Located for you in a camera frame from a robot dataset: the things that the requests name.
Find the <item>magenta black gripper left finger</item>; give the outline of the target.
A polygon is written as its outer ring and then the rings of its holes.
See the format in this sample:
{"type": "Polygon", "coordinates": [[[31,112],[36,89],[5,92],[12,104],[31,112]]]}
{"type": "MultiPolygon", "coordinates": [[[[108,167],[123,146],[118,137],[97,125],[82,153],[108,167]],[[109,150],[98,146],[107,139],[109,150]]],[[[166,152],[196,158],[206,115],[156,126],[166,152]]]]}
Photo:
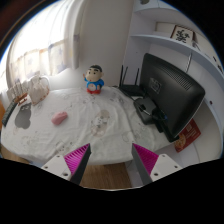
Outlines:
{"type": "Polygon", "coordinates": [[[54,156],[42,166],[42,169],[79,185],[90,155],[91,146],[86,144],[65,156],[54,156]]]}

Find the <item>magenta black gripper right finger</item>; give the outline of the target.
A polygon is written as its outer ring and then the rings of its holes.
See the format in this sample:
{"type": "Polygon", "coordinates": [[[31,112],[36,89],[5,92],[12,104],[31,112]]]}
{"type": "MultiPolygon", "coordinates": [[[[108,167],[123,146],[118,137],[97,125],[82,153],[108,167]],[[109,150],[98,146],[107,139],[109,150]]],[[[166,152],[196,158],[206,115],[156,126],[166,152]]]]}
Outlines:
{"type": "Polygon", "coordinates": [[[144,185],[182,169],[167,154],[157,155],[135,143],[132,144],[132,156],[144,185]]]}

